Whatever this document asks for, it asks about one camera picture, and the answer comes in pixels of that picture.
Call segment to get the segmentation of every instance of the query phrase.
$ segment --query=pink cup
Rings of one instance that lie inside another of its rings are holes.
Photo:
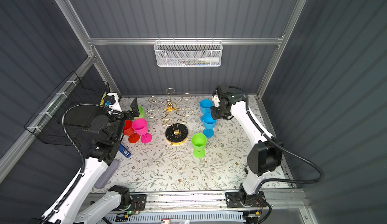
[[[145,135],[148,133],[148,123],[142,118],[135,120],[132,124],[132,128],[138,135]]]

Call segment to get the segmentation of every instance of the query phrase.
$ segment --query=leaf pattern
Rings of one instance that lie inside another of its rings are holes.
[[[162,126],[158,115],[148,121],[149,133],[152,141],[143,144],[141,141],[130,144],[124,136],[122,144],[132,153],[130,158],[120,152],[116,159],[120,164],[103,189],[92,188],[92,193],[107,192],[114,185],[130,188],[132,192],[150,191],[181,191],[181,190],[230,190],[239,188],[239,184],[246,178],[244,168],[247,165],[251,144],[236,119],[218,120],[214,128],[215,135],[207,140],[206,155],[197,159],[193,155],[191,137],[197,132],[203,132],[204,126],[200,121],[202,113],[199,103],[210,97],[193,96],[191,100],[180,101],[181,108],[191,107],[193,114],[186,118],[189,130],[188,140],[181,145],[171,145],[165,138],[165,126]],[[133,98],[122,98],[123,110],[130,109]],[[139,97],[138,104],[145,111],[161,109],[161,103],[149,103],[147,97]],[[254,96],[249,96],[249,106],[257,119],[264,125]],[[285,178],[279,166],[269,178]],[[288,188],[283,182],[268,182],[262,188]]]

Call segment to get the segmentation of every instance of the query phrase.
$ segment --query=metal mesh basket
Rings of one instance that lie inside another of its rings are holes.
[[[218,67],[223,45],[220,44],[162,44],[156,41],[154,52],[160,67]]]
[[[37,111],[38,114],[36,115],[38,117],[35,120],[30,119],[24,128],[34,134],[42,143],[72,146],[62,128],[61,119],[63,114],[76,104],[100,104],[101,99],[107,93],[109,93],[107,82],[76,78],[64,92],[57,93],[56,101],[47,110],[40,113]],[[65,122],[67,131],[79,146],[82,146],[82,143],[85,142],[91,144],[87,129],[90,127],[90,122],[95,114],[96,110],[90,108],[90,111],[86,113],[86,117],[80,123],[70,124]]]

